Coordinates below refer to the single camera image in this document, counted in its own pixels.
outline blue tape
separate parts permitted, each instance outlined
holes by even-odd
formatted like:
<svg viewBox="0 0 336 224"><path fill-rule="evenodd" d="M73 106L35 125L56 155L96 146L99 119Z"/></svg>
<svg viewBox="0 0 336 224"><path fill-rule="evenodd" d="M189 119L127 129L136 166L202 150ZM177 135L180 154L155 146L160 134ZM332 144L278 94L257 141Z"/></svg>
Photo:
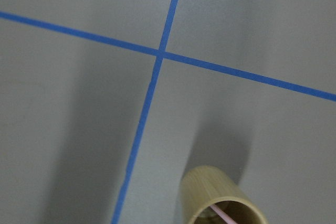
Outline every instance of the blue tape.
<svg viewBox="0 0 336 224"><path fill-rule="evenodd" d="M65 26L59 26L59 25L55 25L52 23L48 23L48 22L44 22L44 21L40 21L40 20L36 20L32 18L27 18L27 17L23 17L23 16L11 14L11 13L0 12L0 18L8 19L8 20L15 21L18 23L23 23L26 25L35 26L35 27L39 27L39 28L43 28L43 29L47 29L51 31L56 31L62 34L72 35L72 36L83 38L83 39L93 40L93 41L100 42L103 44L121 47L124 49L136 51L136 52L142 52L148 55L156 56L157 54L157 50L153 48L144 47L144 46L129 43L126 41L113 39L113 38L109 38L109 37L101 36L97 34L92 34L86 31L80 31L80 30L68 28Z"/></svg>
<svg viewBox="0 0 336 224"><path fill-rule="evenodd" d="M244 78L244 79L248 79L248 80L257 81L257 82L265 83L265 84L268 84L268 85L280 87L280 88L283 88L283 89L288 89L288 90L300 92L300 93L303 93L303 94L312 95L314 97L319 97L319 98L323 98L323 99L327 99L327 100L331 100L331 101L336 101L336 94L324 92L324 91L321 91L321 90L318 90L318 89L312 89L312 88L297 85L297 84L294 84L294 83L281 81L281 80L277 80L277 79L266 77L266 76L261 76L259 74L242 71L242 70L235 69L235 68L221 66L221 65L210 63L210 62L207 62L207 61L202 61L202 60L197 60L197 59L185 57L185 56L173 54L173 53L170 53L170 52L165 52L163 57L165 59L178 61L178 62L181 62L181 63L185 63L185 64L197 66L197 67L200 67L200 68L213 70L213 71L220 72L220 73L230 74L232 76L237 76L237 77L241 77L241 78Z"/></svg>
<svg viewBox="0 0 336 224"><path fill-rule="evenodd" d="M132 173L133 173L133 169L134 169L134 165L135 165L135 162L137 160L136 158L137 158L137 155L138 155L138 152L139 152L141 138L142 138L143 131L144 131L144 128L145 128L145 125L146 125L149 109L150 109L150 106L151 106L151 103L152 103L152 100L153 100L157 79L158 79L159 74L160 74L161 65L162 65L162 61L163 61L163 54L165 52L165 49L166 49L166 46L167 46L167 43L168 43L168 39L169 39L172 24L173 24L174 15L175 15L175 11L176 11L178 1L179 0L171 0L171 2L170 2L167 18L166 18L165 25L164 25L163 32L162 32L162 36L161 36L159 50L156 51L157 54L156 54L155 64L154 64L154 67L153 67L152 80L151 80L151 82L149 84L149 87L147 89L147 94L146 94L146 98L145 98L145 101L144 101L144 105L142 107L142 112L141 112L141 115L140 115L138 128L136 130L135 138L134 138L133 145L132 145L131 154L129 156L127 167L126 167L126 175L125 175L123 184L122 184L122 186L120 188L120 191L119 191L117 204L114 208L114 213L113 213L111 224L118 224L119 219L120 219L122 207L123 207L123 204L124 204L124 201L125 201L125 198L126 198L128 186L129 186L131 176L132 176Z"/></svg>

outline pink straw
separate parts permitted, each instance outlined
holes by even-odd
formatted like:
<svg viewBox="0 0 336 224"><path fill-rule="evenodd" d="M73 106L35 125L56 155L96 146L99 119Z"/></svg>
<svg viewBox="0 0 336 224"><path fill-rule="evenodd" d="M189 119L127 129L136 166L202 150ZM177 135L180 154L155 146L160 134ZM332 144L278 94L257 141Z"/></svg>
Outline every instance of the pink straw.
<svg viewBox="0 0 336 224"><path fill-rule="evenodd" d="M215 204L210 206L212 210L214 210L227 224L237 224L229 215L224 213L219 207L217 207Z"/></svg>

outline beige cup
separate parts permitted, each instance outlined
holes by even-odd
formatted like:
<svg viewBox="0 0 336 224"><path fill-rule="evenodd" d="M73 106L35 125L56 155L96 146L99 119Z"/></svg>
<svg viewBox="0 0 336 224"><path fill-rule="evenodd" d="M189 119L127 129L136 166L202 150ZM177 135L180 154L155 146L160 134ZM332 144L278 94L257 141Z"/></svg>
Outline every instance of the beige cup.
<svg viewBox="0 0 336 224"><path fill-rule="evenodd" d="M181 182L181 200L185 224L223 224L210 209L216 204L238 224L268 224L263 213L220 169L199 166Z"/></svg>

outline cup opening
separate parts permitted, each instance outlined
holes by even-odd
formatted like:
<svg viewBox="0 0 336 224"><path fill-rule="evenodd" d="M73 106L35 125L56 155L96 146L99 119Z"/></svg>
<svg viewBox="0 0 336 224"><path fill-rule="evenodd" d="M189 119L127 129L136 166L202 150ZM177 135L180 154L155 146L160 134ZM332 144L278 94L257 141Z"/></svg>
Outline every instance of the cup opening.
<svg viewBox="0 0 336 224"><path fill-rule="evenodd" d="M221 201L216 205L238 224L263 224L261 218L251 208L237 201ZM210 207L205 208L194 224L224 224L225 221Z"/></svg>

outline blue line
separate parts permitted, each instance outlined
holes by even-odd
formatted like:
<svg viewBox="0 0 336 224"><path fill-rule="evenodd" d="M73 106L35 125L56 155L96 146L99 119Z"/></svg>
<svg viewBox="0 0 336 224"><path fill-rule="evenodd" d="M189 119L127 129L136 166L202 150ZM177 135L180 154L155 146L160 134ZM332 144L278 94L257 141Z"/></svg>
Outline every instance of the blue line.
<svg viewBox="0 0 336 224"><path fill-rule="evenodd" d="M246 71L242 71L242 70L235 69L235 68L225 67L225 66L217 65L217 64L210 63L207 61L197 60L197 59L193 59L193 58L189 58L189 57L185 57L185 56L181 56L177 54L172 54L170 52L165 52L163 57L165 59L174 60L174 61L178 61L181 63L197 66L200 68L205 68L205 69L209 69L209 70L213 70L213 71L217 71L221 73L230 74L232 76L237 76L237 77L241 77L244 79L276 86L279 88L312 95L314 97L319 97L319 98L331 100L334 102L336 101L336 94L324 92L318 89L312 89L312 88L297 85L294 83L281 81L281 80L277 80L277 79L266 77L266 76L261 76L255 73L246 72Z"/></svg>
<svg viewBox="0 0 336 224"><path fill-rule="evenodd" d="M163 33L162 33L160 46L159 46L159 51L161 52L166 51L166 47L167 47L167 43L168 43L168 39L170 35L170 30L172 28L173 19L175 16L175 11L176 11L178 1L179 0L171 0L170 2L170 6L169 6L166 22L164 24Z"/></svg>
<svg viewBox="0 0 336 224"><path fill-rule="evenodd" d="M124 49L141 52L141 53L148 54L148 55L154 55L154 56L157 55L157 50L153 48L144 47L144 46L129 43L126 41L113 39L113 38L109 38L109 37L101 36L97 34L92 34L86 31L80 31L80 30L68 28L65 26L59 26L59 25L55 25L52 23L48 23L48 22L44 22L44 21L40 21L40 20L36 20L32 18L27 18L27 17L23 17L23 16L11 14L11 13L0 11L0 18L23 23L23 24L30 25L30 26L43 28L46 30L56 31L62 34L72 35L72 36L83 38L83 39L93 40L93 41L100 42L103 44L121 47Z"/></svg>
<svg viewBox="0 0 336 224"><path fill-rule="evenodd" d="M136 158L137 158L137 155L138 155L138 152L139 152L141 138L142 138L143 131L144 131L144 128L145 128L145 125L146 125L149 109L150 109L150 106L151 106L151 103L152 103L152 100L153 100L157 79L158 79L159 74L160 74L161 65L162 65L162 61L163 61L163 54L165 52L167 42L168 42L168 39L169 39L170 30L171 30L171 27L172 27L172 24L173 24L174 15L175 15L175 11L176 11L178 1L179 0L171 0L170 6L169 6L167 18L166 18L165 25L164 25L163 32L162 32L162 37L161 37L161 41L160 41L159 50L156 51L156 60L155 60L155 64L154 64L154 67L153 67L152 80L149 84L147 94L146 94L146 98L145 98L145 101L144 101L144 105L142 107L142 112L141 112L141 115L140 115L138 128L136 130L135 138L134 138L134 141L133 141L131 154L130 154L128 162L127 162L125 178L124 178L123 184L122 184L122 186L120 188L120 191L119 191L117 204L116 204L116 207L114 208L114 213L113 213L111 224L118 224L119 219L120 219L120 215L121 215L122 207L123 207L123 204L124 204L124 201L125 201L125 198L126 198L128 186L129 186L129 183L130 183L130 180L131 180L131 176L132 176L132 173L133 173L135 162L137 160Z"/></svg>

